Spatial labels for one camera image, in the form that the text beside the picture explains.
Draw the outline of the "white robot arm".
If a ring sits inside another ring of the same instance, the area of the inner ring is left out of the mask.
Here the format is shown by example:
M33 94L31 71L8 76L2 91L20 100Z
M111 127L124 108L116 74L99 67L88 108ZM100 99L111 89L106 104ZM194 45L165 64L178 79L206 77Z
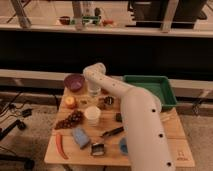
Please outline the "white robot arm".
M132 171L175 171L165 130L162 105L149 90L106 76L103 63L83 69L84 77L120 99L128 158Z

